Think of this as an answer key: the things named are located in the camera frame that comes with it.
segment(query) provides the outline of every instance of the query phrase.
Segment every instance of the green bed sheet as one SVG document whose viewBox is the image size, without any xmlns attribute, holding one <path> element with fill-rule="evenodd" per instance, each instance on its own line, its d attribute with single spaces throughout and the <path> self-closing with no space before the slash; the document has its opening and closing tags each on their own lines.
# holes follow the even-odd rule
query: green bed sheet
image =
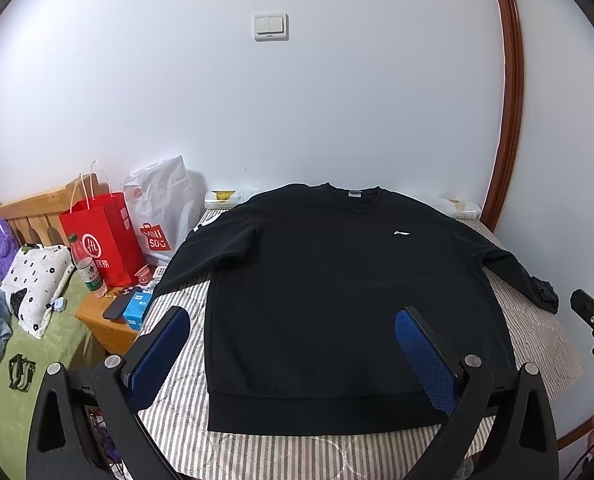
<svg viewBox="0 0 594 480">
<path fill-rule="evenodd" d="M 26 450 L 32 412 L 48 365 L 59 361 L 69 368 L 89 367 L 99 364 L 104 358 L 103 347 L 88 328 L 75 319 L 75 312 L 87 293 L 80 276 L 74 274 L 64 293 L 66 309 L 52 314 L 48 330 L 41 340 L 24 332 L 13 319 L 13 336 L 0 364 L 0 466 L 10 480 L 26 478 Z M 37 363 L 32 384 L 26 393 L 8 388 L 8 360 L 16 354 L 23 354 Z"/>
</svg>

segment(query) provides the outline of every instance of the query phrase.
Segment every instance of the wooden nightstand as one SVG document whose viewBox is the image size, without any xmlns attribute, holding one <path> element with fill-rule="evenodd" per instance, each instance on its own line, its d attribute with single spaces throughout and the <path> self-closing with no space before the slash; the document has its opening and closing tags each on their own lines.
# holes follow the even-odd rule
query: wooden nightstand
<svg viewBox="0 0 594 480">
<path fill-rule="evenodd" d="M 75 312 L 75 317 L 86 324 L 90 332 L 110 354 L 124 355 L 134 343 L 137 331 L 131 329 L 123 318 L 110 321 L 103 317 L 104 310 L 108 308 L 120 290 L 117 287 L 109 288 L 108 294 L 99 300 L 92 294 L 88 294 Z"/>
</svg>

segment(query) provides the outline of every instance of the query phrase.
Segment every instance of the light switch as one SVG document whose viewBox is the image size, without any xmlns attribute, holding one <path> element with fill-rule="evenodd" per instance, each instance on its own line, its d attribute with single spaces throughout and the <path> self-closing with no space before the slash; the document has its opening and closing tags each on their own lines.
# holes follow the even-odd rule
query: light switch
<svg viewBox="0 0 594 480">
<path fill-rule="evenodd" d="M 270 18 L 257 18 L 255 23 L 254 31 L 257 34 L 267 34 L 270 32 Z"/>
<path fill-rule="evenodd" d="M 288 38 L 287 29 L 287 15 L 282 10 L 254 15 L 253 37 L 256 41 L 286 40 Z"/>
<path fill-rule="evenodd" d="M 273 16 L 272 18 L 268 18 L 268 22 L 268 32 L 283 32 L 283 18 L 281 16 Z"/>
</svg>

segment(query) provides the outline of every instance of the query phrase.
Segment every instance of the blue box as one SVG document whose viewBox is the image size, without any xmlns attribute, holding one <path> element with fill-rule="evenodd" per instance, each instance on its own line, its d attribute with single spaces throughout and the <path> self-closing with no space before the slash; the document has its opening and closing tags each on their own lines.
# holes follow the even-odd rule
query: blue box
<svg viewBox="0 0 594 480">
<path fill-rule="evenodd" d="M 141 317 L 151 298 L 151 293 L 141 291 L 136 291 L 132 298 L 130 298 L 126 310 L 123 311 L 123 319 L 126 320 L 126 323 L 128 323 L 130 328 L 135 330 L 141 328 Z"/>
</svg>

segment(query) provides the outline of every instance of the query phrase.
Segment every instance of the white plastic bag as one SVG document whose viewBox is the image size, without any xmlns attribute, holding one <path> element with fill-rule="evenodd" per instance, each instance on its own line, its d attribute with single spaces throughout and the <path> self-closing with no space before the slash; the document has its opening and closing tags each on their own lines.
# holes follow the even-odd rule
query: white plastic bag
<svg viewBox="0 0 594 480">
<path fill-rule="evenodd" d="M 167 265 L 199 221 L 184 160 L 180 156 L 139 170 L 123 183 L 123 195 L 146 260 Z"/>
</svg>

